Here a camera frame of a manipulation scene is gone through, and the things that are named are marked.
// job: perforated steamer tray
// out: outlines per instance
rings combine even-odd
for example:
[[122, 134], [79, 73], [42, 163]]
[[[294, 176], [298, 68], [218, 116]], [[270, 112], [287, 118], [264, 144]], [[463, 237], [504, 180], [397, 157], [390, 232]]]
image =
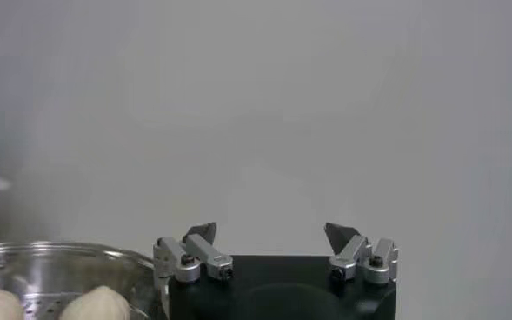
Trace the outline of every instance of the perforated steamer tray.
[[164, 319], [151, 260], [91, 243], [0, 243], [0, 289], [16, 294], [26, 320], [58, 319], [81, 294], [106, 285], [130, 303], [131, 319]]

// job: gray background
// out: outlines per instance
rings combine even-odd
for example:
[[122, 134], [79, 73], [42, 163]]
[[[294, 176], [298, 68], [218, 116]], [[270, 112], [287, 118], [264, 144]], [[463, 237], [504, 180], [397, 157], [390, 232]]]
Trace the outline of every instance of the gray background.
[[0, 0], [0, 241], [401, 247], [399, 319], [512, 319], [512, 1]]

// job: metal rim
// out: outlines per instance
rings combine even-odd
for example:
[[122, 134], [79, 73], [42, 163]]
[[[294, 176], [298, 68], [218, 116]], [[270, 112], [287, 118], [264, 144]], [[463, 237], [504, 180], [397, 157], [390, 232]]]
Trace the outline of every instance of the metal rim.
[[0, 243], [0, 253], [6, 252], [41, 252], [41, 251], [67, 251], [102, 254], [114, 258], [123, 258], [133, 260], [145, 267], [153, 268], [153, 261], [135, 251], [121, 250], [98, 243], [74, 243], [74, 242], [52, 242], [52, 241], [35, 241], [31, 243]]

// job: black screw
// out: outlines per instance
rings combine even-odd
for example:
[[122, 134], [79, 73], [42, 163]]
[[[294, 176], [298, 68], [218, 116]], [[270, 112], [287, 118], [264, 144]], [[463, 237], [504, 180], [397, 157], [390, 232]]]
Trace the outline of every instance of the black screw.
[[223, 281], [229, 281], [232, 279], [233, 272], [230, 267], [224, 267], [221, 269], [221, 271], [219, 271], [219, 275]]
[[380, 256], [372, 256], [369, 259], [369, 266], [374, 267], [374, 268], [383, 267], [383, 258]]
[[180, 264], [181, 265], [188, 265], [194, 263], [194, 257], [191, 255], [182, 255], [180, 257]]
[[344, 282], [344, 270], [341, 268], [334, 268], [329, 276], [336, 283]]

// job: white wall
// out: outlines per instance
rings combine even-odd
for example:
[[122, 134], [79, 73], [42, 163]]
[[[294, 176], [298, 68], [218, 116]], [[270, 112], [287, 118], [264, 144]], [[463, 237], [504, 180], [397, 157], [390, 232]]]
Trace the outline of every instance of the white wall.
[[333, 221], [396, 240], [399, 319], [512, 318], [512, 1], [0, 0], [0, 174], [0, 241]]

